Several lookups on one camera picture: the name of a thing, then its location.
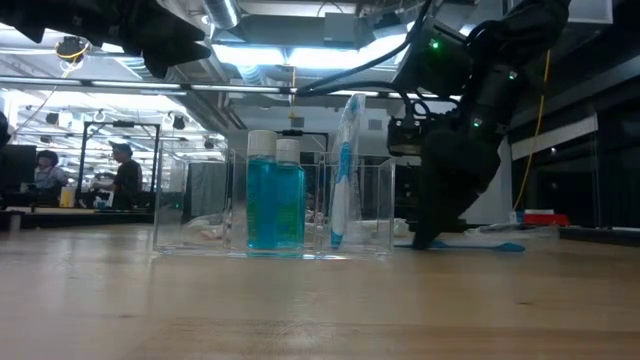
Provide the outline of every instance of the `clear acrylic container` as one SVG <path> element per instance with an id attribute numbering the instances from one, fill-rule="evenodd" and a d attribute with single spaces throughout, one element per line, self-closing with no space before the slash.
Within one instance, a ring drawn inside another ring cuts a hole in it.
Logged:
<path id="1" fill-rule="evenodd" d="M 219 158 L 177 156 L 161 150 L 154 224 L 154 250 L 163 254 L 304 259 L 378 258 L 393 252 L 395 160 L 360 155 L 352 169 L 359 203 L 341 245 L 331 246 L 331 179 L 337 165 L 326 153 L 306 153 L 304 246 L 248 246 L 246 151 L 224 150 Z"/>

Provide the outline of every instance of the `computer monitor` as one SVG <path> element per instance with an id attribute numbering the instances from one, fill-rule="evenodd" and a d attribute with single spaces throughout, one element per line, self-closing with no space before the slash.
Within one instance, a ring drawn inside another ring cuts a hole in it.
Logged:
<path id="1" fill-rule="evenodd" d="M 0 150 L 0 190 L 19 190 L 20 184 L 34 181 L 36 147 L 7 145 Z"/>

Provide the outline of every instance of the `blue liquid bottle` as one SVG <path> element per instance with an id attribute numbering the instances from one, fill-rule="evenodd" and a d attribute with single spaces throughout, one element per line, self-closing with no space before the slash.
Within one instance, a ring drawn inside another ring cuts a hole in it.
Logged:
<path id="1" fill-rule="evenodd" d="M 247 147 L 247 245 L 251 249 L 273 250 L 276 242 L 278 165 L 273 131 L 249 132 Z"/>
<path id="2" fill-rule="evenodd" d="M 306 212 L 306 184 L 300 167 L 300 143 L 282 139 L 277 144 L 278 161 L 278 248 L 304 248 L 304 217 Z"/>

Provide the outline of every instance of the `man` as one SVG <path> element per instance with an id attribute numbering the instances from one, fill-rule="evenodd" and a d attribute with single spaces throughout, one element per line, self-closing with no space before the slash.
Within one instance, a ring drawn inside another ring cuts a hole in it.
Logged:
<path id="1" fill-rule="evenodd" d="M 131 159 L 133 150 L 128 144 L 111 143 L 111 147 L 113 159 L 120 163 L 118 173 L 112 184 L 94 183 L 93 187 L 113 191 L 114 208 L 131 209 L 136 195 L 142 190 L 142 169 L 140 164 Z"/>
<path id="2" fill-rule="evenodd" d="M 34 183 L 39 191 L 49 191 L 56 195 L 60 189 L 67 185 L 67 177 L 64 171 L 57 167 L 58 154 L 53 151 L 40 151 L 36 156 L 37 167 L 34 176 Z"/>

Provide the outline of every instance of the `desk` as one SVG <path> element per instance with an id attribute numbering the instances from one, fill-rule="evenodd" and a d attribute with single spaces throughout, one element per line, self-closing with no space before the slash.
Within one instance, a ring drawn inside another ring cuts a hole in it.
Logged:
<path id="1" fill-rule="evenodd" d="M 637 359 L 640 250 L 159 257 L 151 227 L 0 241 L 0 358 Z"/>

